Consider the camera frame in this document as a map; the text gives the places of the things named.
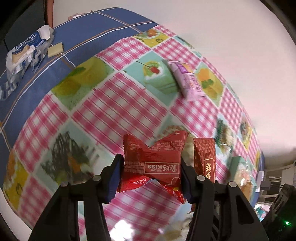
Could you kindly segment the dark red snack packet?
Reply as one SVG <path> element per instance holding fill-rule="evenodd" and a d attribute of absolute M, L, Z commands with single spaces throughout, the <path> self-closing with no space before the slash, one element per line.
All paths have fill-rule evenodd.
<path fill-rule="evenodd" d="M 211 182 L 216 180 L 216 148 L 213 138 L 193 138 L 194 169 Z"/>

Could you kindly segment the red Rolet Kiss packet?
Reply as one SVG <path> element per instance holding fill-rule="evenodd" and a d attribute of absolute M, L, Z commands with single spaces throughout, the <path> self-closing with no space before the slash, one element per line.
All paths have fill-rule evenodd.
<path fill-rule="evenodd" d="M 124 166 L 118 192 L 140 188 L 156 180 L 182 204 L 181 157 L 188 133 L 175 131 L 152 146 L 131 134 L 123 136 Z"/>

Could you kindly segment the purple swiss roll packet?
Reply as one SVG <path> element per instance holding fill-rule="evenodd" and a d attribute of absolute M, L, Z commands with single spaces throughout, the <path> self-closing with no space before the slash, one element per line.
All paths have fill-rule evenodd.
<path fill-rule="evenodd" d="M 188 101 L 196 101 L 199 97 L 204 97 L 201 84 L 198 82 L 189 64 L 171 60 L 168 66 L 181 89 L 183 97 Z"/>

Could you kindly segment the orange snack packet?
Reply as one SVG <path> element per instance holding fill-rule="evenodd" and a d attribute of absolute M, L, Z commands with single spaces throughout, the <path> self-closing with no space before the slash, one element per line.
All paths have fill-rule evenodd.
<path fill-rule="evenodd" d="M 242 193 L 245 195 L 247 200 L 251 202 L 251 198 L 253 196 L 253 191 L 254 191 L 254 185 L 252 184 L 251 181 L 246 182 L 245 184 L 242 185 L 240 188 Z"/>

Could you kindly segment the green bread snack packet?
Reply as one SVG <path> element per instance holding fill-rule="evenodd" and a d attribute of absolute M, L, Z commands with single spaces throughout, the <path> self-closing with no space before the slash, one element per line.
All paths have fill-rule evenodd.
<path fill-rule="evenodd" d="M 231 158 L 229 165 L 229 177 L 227 182 L 233 181 L 239 187 L 243 187 L 250 180 L 250 171 L 247 161 L 241 156 Z"/>

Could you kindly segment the pink checkered picture tablecloth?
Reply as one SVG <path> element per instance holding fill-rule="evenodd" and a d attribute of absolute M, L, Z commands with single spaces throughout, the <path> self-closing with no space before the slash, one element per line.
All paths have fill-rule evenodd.
<path fill-rule="evenodd" d="M 183 97 L 171 60 L 190 65 L 204 97 Z M 238 96 L 205 57 L 157 25 L 74 67 L 42 98 L 9 148 L 4 196 L 33 228 L 63 181 L 83 182 L 123 153 L 124 134 L 150 146 L 181 130 L 189 134 L 182 153 L 188 164 L 192 138 L 216 138 L 216 179 L 225 182 L 231 158 L 241 156 L 255 188 L 260 147 Z"/>

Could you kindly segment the cream biscuit piece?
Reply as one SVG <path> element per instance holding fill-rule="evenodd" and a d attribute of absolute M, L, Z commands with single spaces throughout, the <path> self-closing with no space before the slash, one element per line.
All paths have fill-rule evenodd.
<path fill-rule="evenodd" d="M 48 57 L 50 58 L 58 54 L 61 54 L 63 51 L 64 51 L 63 44 L 62 42 L 60 42 L 56 45 L 49 47 L 47 54 L 48 54 Z"/>

